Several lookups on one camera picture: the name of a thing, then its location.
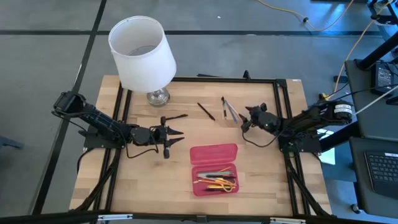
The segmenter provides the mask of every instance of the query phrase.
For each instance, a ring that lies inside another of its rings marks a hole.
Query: metal clamp
[[[207,216],[206,215],[197,215],[197,223],[206,223]]]
[[[132,219],[132,214],[98,215],[98,221],[127,220]]]
[[[294,218],[272,218],[270,223],[283,223],[283,224],[305,224],[305,220]]]

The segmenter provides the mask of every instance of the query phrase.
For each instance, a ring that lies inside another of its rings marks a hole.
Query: gray carpet floor
[[[310,0],[269,4],[308,16],[316,27],[334,21],[345,3]],[[101,0],[2,0],[0,30],[91,30]],[[297,17],[269,9],[254,0],[108,0],[99,30],[110,30],[130,16],[157,19],[165,30],[308,31]],[[370,21],[364,4],[353,4],[330,31],[362,31]],[[373,25],[370,31],[379,31]],[[254,78],[296,78],[307,103],[333,90],[334,75],[357,35],[168,35],[177,61],[176,76],[198,73]],[[30,212],[60,120],[50,112],[61,91],[72,88],[88,35],[0,35],[0,135],[25,144],[23,150],[0,149],[0,217]],[[384,42],[366,35],[351,58],[363,58]],[[103,75],[117,75],[107,35],[97,35],[80,93],[95,104]],[[346,88],[340,94],[349,92]],[[70,126],[44,206],[45,213],[67,211],[76,179],[83,138]],[[397,223],[384,217],[356,215],[351,182],[326,180],[333,213],[341,218]]]

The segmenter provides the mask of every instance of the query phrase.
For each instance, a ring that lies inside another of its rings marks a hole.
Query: pencil
[[[213,121],[215,121],[216,119],[209,113],[209,111],[207,111],[200,103],[198,103],[198,106],[200,106],[200,108],[206,112],[206,114],[209,116],[210,119],[212,119]]]

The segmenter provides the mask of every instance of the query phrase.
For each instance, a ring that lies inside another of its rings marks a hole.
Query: black pen
[[[181,114],[181,115],[178,115],[178,116],[175,116],[175,117],[166,118],[166,121],[171,120],[171,119],[184,118],[186,116],[188,116],[188,115],[187,114]]]
[[[198,103],[198,105],[200,106],[200,108],[206,112],[206,114],[209,116],[209,118],[211,118],[213,121],[215,121],[216,119],[209,113],[209,111],[207,111],[200,103]]]
[[[224,100],[224,96],[221,97],[221,100],[222,100],[222,102],[223,102],[224,118],[226,119],[226,110],[225,110],[225,100]]]

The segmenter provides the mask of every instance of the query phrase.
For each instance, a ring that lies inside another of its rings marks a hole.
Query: white cable
[[[357,115],[357,114],[359,114],[360,112],[366,110],[368,107],[372,106],[375,102],[379,101],[381,98],[385,97],[387,94],[389,94],[390,92],[394,91],[394,90],[397,89],[397,88],[398,88],[398,85],[395,86],[394,88],[390,89],[387,93],[385,93],[385,94],[379,96],[377,99],[375,99],[375,100],[373,100],[372,102],[370,102],[370,104],[364,106],[362,109],[360,109],[359,111],[357,111],[357,112],[355,113],[355,115]]]

